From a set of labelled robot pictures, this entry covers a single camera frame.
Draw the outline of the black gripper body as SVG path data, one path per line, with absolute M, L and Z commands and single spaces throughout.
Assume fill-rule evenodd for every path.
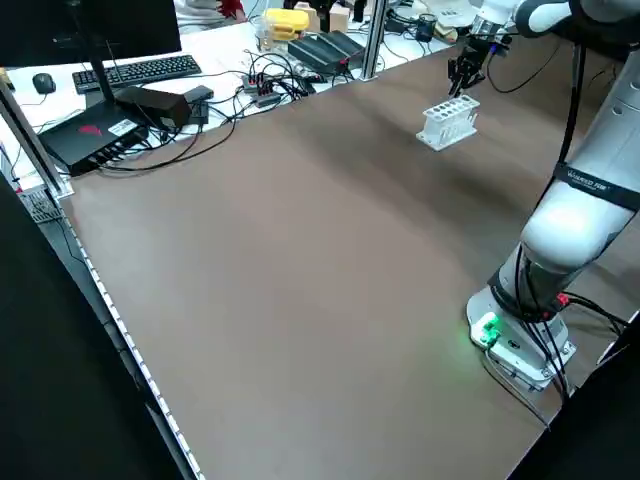
M 469 36 L 462 50 L 462 59 L 470 64 L 483 64 L 494 49 L 493 38 Z

